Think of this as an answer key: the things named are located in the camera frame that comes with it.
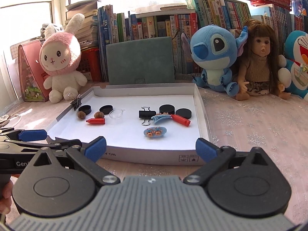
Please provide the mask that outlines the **left human hand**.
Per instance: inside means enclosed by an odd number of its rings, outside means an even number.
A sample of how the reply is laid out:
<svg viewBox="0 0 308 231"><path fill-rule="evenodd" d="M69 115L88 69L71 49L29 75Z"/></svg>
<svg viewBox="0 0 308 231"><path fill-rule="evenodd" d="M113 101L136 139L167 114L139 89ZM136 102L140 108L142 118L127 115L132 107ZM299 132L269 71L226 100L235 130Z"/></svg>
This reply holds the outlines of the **left human hand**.
<svg viewBox="0 0 308 231"><path fill-rule="evenodd" d="M0 203L0 211L2 215L6 215L10 212L12 206L12 190L13 190L13 182L9 180L9 182L3 187L2 197Z"/></svg>

